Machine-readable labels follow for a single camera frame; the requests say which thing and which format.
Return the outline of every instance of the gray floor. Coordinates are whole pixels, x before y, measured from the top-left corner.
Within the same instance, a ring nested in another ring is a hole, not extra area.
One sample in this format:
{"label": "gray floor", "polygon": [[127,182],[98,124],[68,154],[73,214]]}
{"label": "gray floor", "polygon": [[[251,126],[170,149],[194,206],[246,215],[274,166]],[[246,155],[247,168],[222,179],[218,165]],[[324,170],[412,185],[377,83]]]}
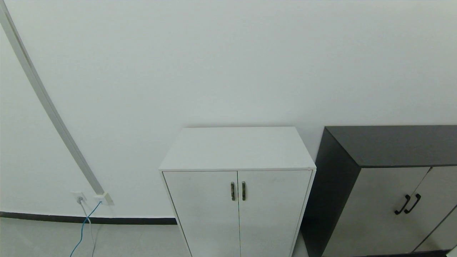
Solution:
{"label": "gray floor", "polygon": [[[0,219],[1,257],[69,256],[80,239],[80,224]],[[176,225],[92,225],[94,257],[190,257]],[[91,257],[89,226],[73,257]],[[293,257],[308,257],[300,236]]]}

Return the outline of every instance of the metal handle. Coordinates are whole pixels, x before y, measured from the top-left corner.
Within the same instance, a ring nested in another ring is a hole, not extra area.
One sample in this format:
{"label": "metal handle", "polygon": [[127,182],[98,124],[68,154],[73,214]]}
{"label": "metal handle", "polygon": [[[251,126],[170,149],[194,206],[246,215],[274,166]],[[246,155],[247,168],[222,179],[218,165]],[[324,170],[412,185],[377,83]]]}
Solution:
{"label": "metal handle", "polygon": [[232,191],[232,201],[235,200],[235,182],[230,183],[230,190]]}
{"label": "metal handle", "polygon": [[409,201],[411,200],[411,197],[410,197],[409,195],[405,195],[405,197],[406,197],[406,202],[404,203],[404,205],[403,205],[403,207],[401,208],[401,210],[395,211],[395,214],[396,214],[396,215],[400,214],[400,213],[403,211],[403,209],[406,207],[406,205],[409,203]]}
{"label": "metal handle", "polygon": [[409,210],[404,210],[404,212],[405,212],[406,214],[410,213],[410,212],[414,209],[414,207],[416,207],[416,204],[419,202],[420,197],[421,197],[420,194],[417,193],[417,194],[416,194],[416,198],[417,198],[417,199],[416,199],[416,202],[414,203],[413,207],[411,207],[411,209],[409,209]]}
{"label": "metal handle", "polygon": [[243,201],[246,201],[246,182],[241,182],[241,187],[243,188],[243,191],[242,191],[242,197],[243,197]]}

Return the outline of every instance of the wall socket plate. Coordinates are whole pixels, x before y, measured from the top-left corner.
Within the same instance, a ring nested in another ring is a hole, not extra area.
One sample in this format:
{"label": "wall socket plate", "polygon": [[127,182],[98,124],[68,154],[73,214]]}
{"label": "wall socket plate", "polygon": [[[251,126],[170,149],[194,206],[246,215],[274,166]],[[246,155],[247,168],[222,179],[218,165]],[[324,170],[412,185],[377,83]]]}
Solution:
{"label": "wall socket plate", "polygon": [[97,195],[94,195],[94,199],[95,201],[98,202],[101,202],[101,204],[103,205],[114,205],[113,203],[113,200],[111,199],[111,196],[105,192],[104,194],[97,194]]}
{"label": "wall socket plate", "polygon": [[71,194],[73,195],[73,197],[76,201],[78,201],[78,197],[82,197],[83,201],[87,201],[86,197],[84,196],[83,192],[81,192],[81,191],[71,191]]}

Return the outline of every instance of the black cabinet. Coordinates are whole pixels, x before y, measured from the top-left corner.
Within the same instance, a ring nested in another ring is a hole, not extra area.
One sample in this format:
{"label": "black cabinet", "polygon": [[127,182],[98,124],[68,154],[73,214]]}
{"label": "black cabinet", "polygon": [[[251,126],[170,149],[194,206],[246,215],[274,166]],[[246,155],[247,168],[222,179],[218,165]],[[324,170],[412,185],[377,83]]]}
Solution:
{"label": "black cabinet", "polygon": [[[316,166],[301,226],[310,257],[457,244],[457,228],[440,227],[457,205],[457,126],[326,127]],[[447,243],[430,243],[439,227]]]}

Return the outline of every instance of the black cabinet top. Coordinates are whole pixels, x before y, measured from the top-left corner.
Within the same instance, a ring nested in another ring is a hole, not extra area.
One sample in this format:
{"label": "black cabinet top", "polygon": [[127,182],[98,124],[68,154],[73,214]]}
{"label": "black cabinet top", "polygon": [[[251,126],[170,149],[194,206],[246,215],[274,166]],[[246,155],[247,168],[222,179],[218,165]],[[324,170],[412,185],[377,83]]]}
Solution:
{"label": "black cabinet top", "polygon": [[457,125],[325,129],[362,168],[457,166]]}

